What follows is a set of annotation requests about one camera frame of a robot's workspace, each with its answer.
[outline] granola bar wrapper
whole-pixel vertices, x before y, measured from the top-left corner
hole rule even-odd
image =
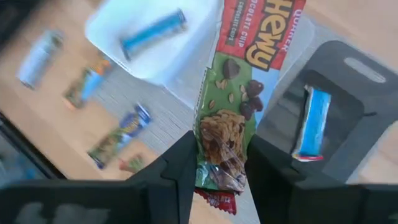
[[[114,62],[103,55],[94,66],[84,68],[81,77],[71,83],[63,94],[64,102],[71,110],[84,107],[94,91],[104,82],[114,67]]]
[[[304,4],[305,0],[224,2],[193,127],[199,145],[197,191],[233,195],[244,190],[246,149],[278,82]]]
[[[206,192],[200,189],[195,189],[195,193],[202,196],[211,206],[236,215],[236,202],[233,194],[229,192]]]
[[[131,140],[133,140],[150,122],[152,118],[141,105],[134,107],[134,112],[128,113],[120,121],[117,128],[106,135],[95,145],[88,155],[100,169],[113,159]]]

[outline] black tray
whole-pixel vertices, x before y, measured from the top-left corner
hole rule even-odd
[[[347,65],[349,57],[381,74],[385,82],[374,82]],[[323,44],[265,118],[264,139],[285,152],[297,142],[306,84],[331,94],[322,145],[325,159],[308,164],[345,182],[398,118],[398,77],[342,42]]]

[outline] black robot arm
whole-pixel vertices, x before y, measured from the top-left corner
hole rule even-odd
[[[0,223],[186,224],[196,154],[197,142],[189,131],[126,181],[35,180],[8,185],[0,190]],[[261,223],[394,223],[398,218],[396,185],[339,183],[258,136],[249,144],[245,169]]]

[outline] wooden table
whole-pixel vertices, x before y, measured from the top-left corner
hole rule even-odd
[[[117,125],[116,119],[92,101],[78,111],[68,110],[62,102],[62,94],[68,85],[80,76],[83,67],[96,58],[97,50],[86,40],[84,26],[98,3],[99,0],[51,0],[27,21],[0,55],[0,110],[69,179],[123,180],[129,174],[118,169],[117,161],[107,169],[99,170],[86,153]],[[394,22],[397,5],[394,0],[377,3],[308,0],[305,11],[398,68],[398,58],[395,57],[398,45],[393,44],[398,37]],[[375,9],[382,9],[385,13],[376,16]],[[32,43],[48,28],[62,30],[65,45],[49,67],[40,89],[32,91],[20,84],[16,72]],[[363,169],[361,180],[398,180],[398,172],[391,172],[396,170],[398,163],[398,152],[394,147],[398,142],[391,139],[398,132],[391,133],[389,140],[381,144],[383,150],[378,151],[376,162],[370,160],[369,166]],[[121,157],[138,152],[143,153],[148,161],[157,157],[140,141],[132,142]],[[193,201],[191,222],[230,223],[197,196]]]
[[[0,56],[0,110],[69,179],[119,179],[130,173],[119,170],[117,160],[99,170],[87,155],[108,131],[118,125],[116,118],[95,103],[83,110],[70,111],[62,94],[81,75],[82,69],[98,58],[84,36],[85,21],[94,13],[98,1],[51,0],[27,21]],[[39,90],[21,85],[16,72],[32,43],[45,29],[60,29],[65,34],[63,50],[49,67]],[[121,158],[141,153],[150,163],[158,155],[142,142],[134,141]],[[230,223],[220,211],[194,195],[190,223]]]

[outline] chocolate chip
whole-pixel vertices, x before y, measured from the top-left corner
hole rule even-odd
[[[212,149],[216,149],[218,147],[218,143],[217,143],[217,141],[215,139],[211,140],[210,147]]]
[[[256,111],[262,111],[262,109],[264,109],[264,105],[258,96],[249,99],[249,105]]]
[[[246,92],[249,98],[258,96],[264,90],[264,85],[257,80],[250,80]]]
[[[220,163],[220,168],[224,172],[229,171],[229,165],[228,165],[228,163],[226,161],[223,161],[222,163]]]
[[[242,125],[242,124],[240,124],[240,125],[239,125],[239,134],[241,134],[241,133],[242,133],[242,131],[243,131],[243,125]]]
[[[240,71],[241,67],[235,62],[235,60],[231,58],[225,60],[223,65],[223,75],[225,78],[233,79],[239,75]]]
[[[231,140],[228,141],[229,148],[232,149],[234,147],[235,142],[232,142]]]
[[[241,110],[241,114],[244,116],[244,119],[249,121],[254,113],[253,108],[251,108],[248,102],[242,102],[239,108]]]

